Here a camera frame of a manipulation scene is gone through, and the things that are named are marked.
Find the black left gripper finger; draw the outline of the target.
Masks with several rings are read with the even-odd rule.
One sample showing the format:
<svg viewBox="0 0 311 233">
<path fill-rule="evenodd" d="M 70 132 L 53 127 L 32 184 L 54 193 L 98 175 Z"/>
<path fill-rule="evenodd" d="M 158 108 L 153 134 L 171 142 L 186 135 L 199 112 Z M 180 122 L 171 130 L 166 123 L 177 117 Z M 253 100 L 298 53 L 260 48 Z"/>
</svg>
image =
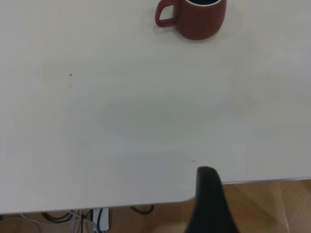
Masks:
<svg viewBox="0 0 311 233">
<path fill-rule="evenodd" d="M 238 233 L 222 182 L 217 171 L 208 166 L 197 169 L 195 205 L 187 233 Z"/>
</svg>

